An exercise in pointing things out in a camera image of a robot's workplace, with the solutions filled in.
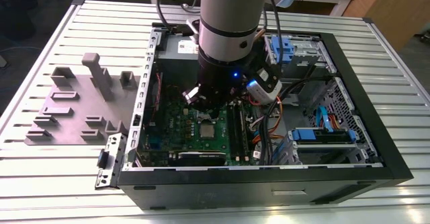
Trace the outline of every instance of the motherboard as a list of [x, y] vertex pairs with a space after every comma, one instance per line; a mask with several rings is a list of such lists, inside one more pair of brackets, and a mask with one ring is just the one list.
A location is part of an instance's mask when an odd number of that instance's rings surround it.
[[161, 84], [153, 98], [137, 149], [141, 166], [252, 165], [248, 103], [240, 100], [226, 103], [217, 118], [210, 118], [186, 106], [173, 85]]

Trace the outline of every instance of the blue plastic latch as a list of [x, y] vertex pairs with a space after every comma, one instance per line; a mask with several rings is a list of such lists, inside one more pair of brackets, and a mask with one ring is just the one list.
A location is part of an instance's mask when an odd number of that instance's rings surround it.
[[[289, 39], [281, 39], [282, 44], [282, 57], [281, 57], [281, 64], [289, 63], [293, 57], [293, 46], [289, 43]], [[270, 37], [270, 47], [273, 49], [273, 53], [276, 56], [276, 62], [278, 63], [278, 38], [277, 36]]]
[[348, 134], [349, 134], [351, 142], [355, 142], [356, 141], [356, 136], [355, 136], [353, 130], [349, 129]]
[[315, 140], [315, 133], [312, 129], [297, 129], [297, 134], [301, 140]]
[[290, 131], [290, 135], [292, 135], [292, 140], [299, 140], [300, 139], [300, 135], [297, 134], [296, 130]]

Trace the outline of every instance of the open pc tower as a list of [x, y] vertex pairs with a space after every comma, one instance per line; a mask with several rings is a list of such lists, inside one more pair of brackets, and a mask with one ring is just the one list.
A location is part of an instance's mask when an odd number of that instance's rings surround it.
[[153, 28], [129, 133], [109, 136], [96, 189], [120, 188], [141, 209], [282, 206], [339, 203], [412, 178], [333, 35], [284, 31], [284, 62], [274, 38], [266, 32], [254, 48], [282, 87], [335, 77], [282, 100], [268, 164], [252, 125], [264, 106], [244, 96], [216, 119], [189, 108], [180, 93], [196, 81], [196, 45]]

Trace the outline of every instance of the red wire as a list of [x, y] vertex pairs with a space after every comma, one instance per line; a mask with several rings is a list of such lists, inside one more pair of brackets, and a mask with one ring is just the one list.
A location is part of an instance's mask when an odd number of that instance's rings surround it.
[[250, 95], [248, 95], [248, 100], [249, 100], [250, 105], [253, 105], [253, 106], [258, 106], [258, 105], [260, 105], [260, 103], [258, 103], [258, 102], [253, 102], [253, 101], [250, 100]]

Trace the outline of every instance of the blue led light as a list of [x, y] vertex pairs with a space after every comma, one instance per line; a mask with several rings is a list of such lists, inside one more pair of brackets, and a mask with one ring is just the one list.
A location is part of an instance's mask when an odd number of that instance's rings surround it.
[[256, 81], [250, 80], [246, 86], [250, 87], [253, 84], [256, 84]]

